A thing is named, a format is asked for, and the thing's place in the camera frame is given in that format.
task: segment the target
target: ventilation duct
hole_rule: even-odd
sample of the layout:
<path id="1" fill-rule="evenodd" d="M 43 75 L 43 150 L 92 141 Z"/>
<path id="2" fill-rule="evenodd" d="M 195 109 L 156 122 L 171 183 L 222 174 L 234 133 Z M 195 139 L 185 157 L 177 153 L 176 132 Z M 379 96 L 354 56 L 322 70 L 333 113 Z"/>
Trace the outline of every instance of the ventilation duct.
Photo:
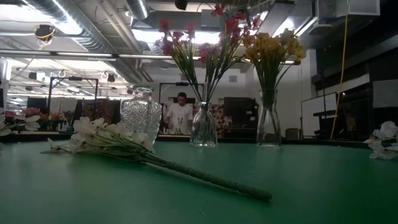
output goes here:
<path id="1" fill-rule="evenodd" d="M 143 20 L 149 16 L 149 6 L 146 0 L 126 0 L 126 3 L 134 19 Z"/>
<path id="2" fill-rule="evenodd" d="M 78 35 L 73 40 L 93 53 L 116 53 L 113 46 L 102 36 L 91 21 L 80 11 L 80 9 L 70 0 L 22 0 L 33 10 L 49 16 L 54 20 L 54 25 L 60 31 Z M 123 78 L 128 82 L 140 82 L 142 78 L 136 74 L 132 68 L 124 61 L 118 59 L 115 62 L 106 62 L 116 70 L 121 72 Z"/>

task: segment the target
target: table surface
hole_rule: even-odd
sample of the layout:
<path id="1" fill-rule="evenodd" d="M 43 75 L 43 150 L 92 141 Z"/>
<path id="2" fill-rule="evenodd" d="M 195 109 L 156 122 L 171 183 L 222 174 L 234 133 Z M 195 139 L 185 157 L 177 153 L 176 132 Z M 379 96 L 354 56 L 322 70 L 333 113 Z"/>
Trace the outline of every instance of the table surface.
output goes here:
<path id="1" fill-rule="evenodd" d="M 0 223 L 397 223 L 398 161 L 367 149 L 156 142 L 166 159 L 268 190 L 263 202 L 173 171 L 5 144 Z"/>

